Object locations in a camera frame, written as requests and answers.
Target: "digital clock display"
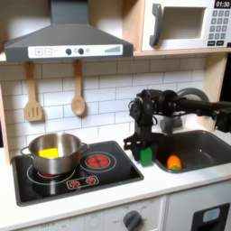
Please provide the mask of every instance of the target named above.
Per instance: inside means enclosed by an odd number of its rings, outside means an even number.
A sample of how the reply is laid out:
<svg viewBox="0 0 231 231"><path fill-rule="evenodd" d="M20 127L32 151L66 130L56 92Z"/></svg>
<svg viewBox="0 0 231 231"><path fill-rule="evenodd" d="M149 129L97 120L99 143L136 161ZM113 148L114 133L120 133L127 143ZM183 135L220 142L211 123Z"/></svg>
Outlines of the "digital clock display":
<svg viewBox="0 0 231 231"><path fill-rule="evenodd" d="M231 0L216 0L214 8L216 8L216 9L230 9L231 8Z"/></svg>

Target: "yellow object in pot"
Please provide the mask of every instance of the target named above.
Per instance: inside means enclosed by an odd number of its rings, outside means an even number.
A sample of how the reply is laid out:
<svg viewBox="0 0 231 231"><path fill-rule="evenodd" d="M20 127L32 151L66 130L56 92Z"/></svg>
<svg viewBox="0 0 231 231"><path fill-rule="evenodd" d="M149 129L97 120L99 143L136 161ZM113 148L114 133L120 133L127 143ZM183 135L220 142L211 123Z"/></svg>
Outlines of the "yellow object in pot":
<svg viewBox="0 0 231 231"><path fill-rule="evenodd" d="M58 149L50 148L50 149L40 150L39 156L43 158L49 158L49 159L59 157Z"/></svg>

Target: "cabinet door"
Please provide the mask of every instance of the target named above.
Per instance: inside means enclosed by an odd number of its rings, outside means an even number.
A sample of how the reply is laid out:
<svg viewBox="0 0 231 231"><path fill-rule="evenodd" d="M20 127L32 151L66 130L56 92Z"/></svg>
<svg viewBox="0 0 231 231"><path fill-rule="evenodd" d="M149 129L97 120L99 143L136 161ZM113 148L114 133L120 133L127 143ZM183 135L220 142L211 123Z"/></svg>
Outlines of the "cabinet door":
<svg viewBox="0 0 231 231"><path fill-rule="evenodd" d="M226 203L231 203L231 180L170 194L163 230L190 231L195 212ZM230 230L231 212L229 211L225 231Z"/></svg>

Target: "stovetop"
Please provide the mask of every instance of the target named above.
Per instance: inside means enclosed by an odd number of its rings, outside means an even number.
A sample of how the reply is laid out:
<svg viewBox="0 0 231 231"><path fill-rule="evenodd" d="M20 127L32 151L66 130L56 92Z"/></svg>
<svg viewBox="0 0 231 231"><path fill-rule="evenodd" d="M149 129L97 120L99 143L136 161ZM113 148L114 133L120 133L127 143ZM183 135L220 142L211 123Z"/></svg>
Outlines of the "stovetop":
<svg viewBox="0 0 231 231"><path fill-rule="evenodd" d="M80 166L61 175L41 174L32 167L29 157L13 159L14 188L18 206L29 206L54 199L143 179L116 142L93 143L81 157Z"/></svg>

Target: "microwave door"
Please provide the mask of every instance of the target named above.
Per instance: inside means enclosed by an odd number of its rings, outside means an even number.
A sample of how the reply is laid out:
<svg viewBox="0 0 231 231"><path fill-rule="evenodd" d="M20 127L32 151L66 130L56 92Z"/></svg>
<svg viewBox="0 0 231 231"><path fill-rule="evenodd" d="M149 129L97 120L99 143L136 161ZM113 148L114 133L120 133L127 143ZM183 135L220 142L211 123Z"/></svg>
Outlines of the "microwave door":
<svg viewBox="0 0 231 231"><path fill-rule="evenodd" d="M207 48L214 6L215 0L146 0L142 50Z"/></svg>

